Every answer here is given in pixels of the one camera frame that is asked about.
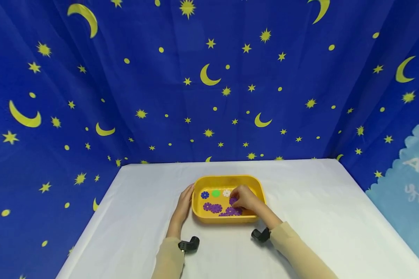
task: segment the yellow tray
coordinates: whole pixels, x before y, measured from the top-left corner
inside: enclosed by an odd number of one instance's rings
[[[191,200],[192,211],[201,222],[207,224],[253,223],[257,221],[258,217],[254,212],[246,209],[243,209],[241,215],[219,216],[230,207],[230,197],[226,196],[228,191],[233,191],[239,185],[247,185],[265,203],[262,185],[253,176],[204,176],[194,183],[194,194],[192,194]],[[222,211],[214,213],[208,210],[209,204],[207,203],[221,205]]]

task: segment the flower-shaped token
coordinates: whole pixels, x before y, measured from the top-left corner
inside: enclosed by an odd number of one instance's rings
[[[206,200],[207,198],[210,197],[209,195],[210,193],[208,193],[207,191],[203,191],[200,196],[202,197],[202,199]]]
[[[204,203],[203,210],[204,211],[210,211],[212,206],[213,205],[211,203]]]
[[[224,190],[223,193],[222,193],[222,195],[225,196],[225,197],[229,197],[230,194],[231,194],[230,190]]]

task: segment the blue backdrop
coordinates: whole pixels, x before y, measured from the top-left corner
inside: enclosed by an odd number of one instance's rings
[[[119,167],[338,158],[419,123],[419,0],[0,1],[0,278],[54,278]]]

